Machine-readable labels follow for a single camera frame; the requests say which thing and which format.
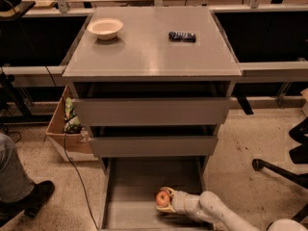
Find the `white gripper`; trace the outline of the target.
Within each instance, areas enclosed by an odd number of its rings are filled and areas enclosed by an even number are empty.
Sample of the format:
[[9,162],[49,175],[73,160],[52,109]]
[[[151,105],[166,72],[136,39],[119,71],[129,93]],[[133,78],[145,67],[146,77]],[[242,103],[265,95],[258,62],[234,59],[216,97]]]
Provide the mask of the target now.
[[161,198],[162,199],[172,199],[172,206],[160,207],[156,206],[159,212],[173,214],[177,213],[179,215],[185,215],[185,199],[188,194],[182,191],[176,191],[171,187],[161,187]]

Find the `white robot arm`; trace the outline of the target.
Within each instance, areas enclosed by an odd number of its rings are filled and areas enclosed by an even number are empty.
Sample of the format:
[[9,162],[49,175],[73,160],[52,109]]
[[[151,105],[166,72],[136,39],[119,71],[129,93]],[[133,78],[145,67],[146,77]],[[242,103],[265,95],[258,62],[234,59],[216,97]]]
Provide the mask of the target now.
[[184,215],[194,221],[222,222],[229,231],[261,231],[229,209],[213,192],[201,194],[162,187],[156,195],[156,209],[163,213]]

